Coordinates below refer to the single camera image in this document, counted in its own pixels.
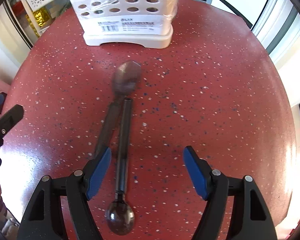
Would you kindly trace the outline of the white plastic utensil holder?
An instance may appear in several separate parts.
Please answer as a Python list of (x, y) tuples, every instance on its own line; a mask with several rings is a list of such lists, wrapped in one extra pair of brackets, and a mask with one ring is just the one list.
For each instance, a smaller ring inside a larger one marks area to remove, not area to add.
[(178, 0), (70, 0), (89, 46), (133, 43), (163, 49), (170, 45)]

